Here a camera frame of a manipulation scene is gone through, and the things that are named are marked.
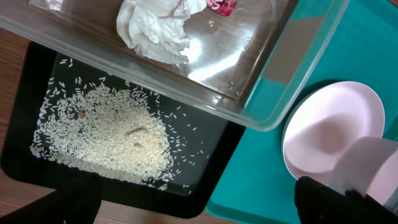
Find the wooden surface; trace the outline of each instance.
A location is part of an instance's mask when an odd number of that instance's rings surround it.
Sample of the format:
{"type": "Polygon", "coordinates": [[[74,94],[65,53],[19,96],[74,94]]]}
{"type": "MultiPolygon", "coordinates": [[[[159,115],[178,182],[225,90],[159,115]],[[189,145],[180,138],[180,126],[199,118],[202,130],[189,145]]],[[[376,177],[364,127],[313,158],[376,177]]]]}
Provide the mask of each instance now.
{"type": "MultiPolygon", "coordinates": [[[[16,95],[19,77],[29,41],[0,29],[0,148],[16,95]]],[[[8,214],[50,193],[52,189],[18,182],[0,171],[0,216],[8,214]]],[[[102,202],[95,223],[231,223],[203,212],[196,218],[181,218],[102,202]]]]}

